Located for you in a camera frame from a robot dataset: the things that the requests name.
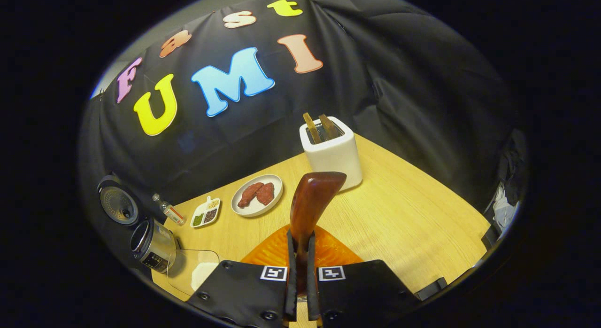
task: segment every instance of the seasoning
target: seasoning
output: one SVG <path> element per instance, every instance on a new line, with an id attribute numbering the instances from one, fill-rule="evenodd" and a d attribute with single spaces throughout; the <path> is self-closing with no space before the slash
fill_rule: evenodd
<path id="1" fill-rule="evenodd" d="M 217 215 L 217 210 L 208 211 L 207 214 L 204 216 L 204 223 L 208 223 L 212 219 L 215 219 L 215 215 Z"/>
<path id="2" fill-rule="evenodd" d="M 219 204 L 219 200 L 211 200 L 211 202 L 208 204 L 207 208 L 214 208 Z"/>
<path id="3" fill-rule="evenodd" d="M 202 221 L 202 214 L 198 215 L 197 217 L 194 218 L 194 221 L 192 223 L 193 226 L 198 226 L 200 225 L 200 221 Z"/>

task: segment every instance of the wooden table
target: wooden table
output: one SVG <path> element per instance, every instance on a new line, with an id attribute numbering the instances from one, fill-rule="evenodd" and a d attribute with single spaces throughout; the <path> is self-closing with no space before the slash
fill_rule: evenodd
<path id="1" fill-rule="evenodd" d="M 381 259 L 412 292 L 439 277 L 451 283 L 485 253 L 480 238 L 490 224 L 461 197 L 434 178 L 388 150 L 355 135 L 363 171 L 362 183 L 336 195 L 318 225 L 328 230 L 363 260 Z M 292 196 L 301 177 L 311 171 L 305 153 L 174 206 L 186 217 L 178 226 L 165 226 L 180 239 L 183 249 L 213 250 L 219 259 L 240 261 L 273 231 L 290 222 Z M 279 203 L 266 214 L 244 218 L 231 209 L 234 193 L 262 174 L 276 174 L 284 183 Z M 189 221 L 199 204 L 219 197 L 217 221 L 198 229 Z M 186 301 L 189 296 L 152 271 L 153 281 Z M 299 303 L 294 327 L 307 322 L 306 303 Z"/>

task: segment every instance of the meat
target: meat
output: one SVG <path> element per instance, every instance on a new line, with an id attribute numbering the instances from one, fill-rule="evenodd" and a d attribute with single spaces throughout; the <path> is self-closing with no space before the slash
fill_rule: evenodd
<path id="1" fill-rule="evenodd" d="M 265 206 L 273 200 L 273 182 L 263 185 L 257 191 L 257 200 Z"/>
<path id="2" fill-rule="evenodd" d="M 257 182 L 256 184 L 252 184 L 248 186 L 242 192 L 242 199 L 238 202 L 238 207 L 244 208 L 251 203 L 251 200 L 254 199 L 255 195 L 257 195 L 257 191 L 263 186 L 262 182 Z"/>

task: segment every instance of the letter m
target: letter m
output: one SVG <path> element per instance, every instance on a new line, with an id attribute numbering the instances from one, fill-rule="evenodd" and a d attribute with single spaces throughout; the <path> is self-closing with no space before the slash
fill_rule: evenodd
<path id="1" fill-rule="evenodd" d="M 231 57 L 230 73 L 207 66 L 192 75 L 192 81 L 198 82 L 207 101 L 207 116 L 214 117 L 227 109 L 227 101 L 221 100 L 217 91 L 232 101 L 240 101 L 240 80 L 244 80 L 246 86 L 244 94 L 248 97 L 264 92 L 275 85 L 275 81 L 262 71 L 256 54 L 256 47 L 234 53 Z"/>

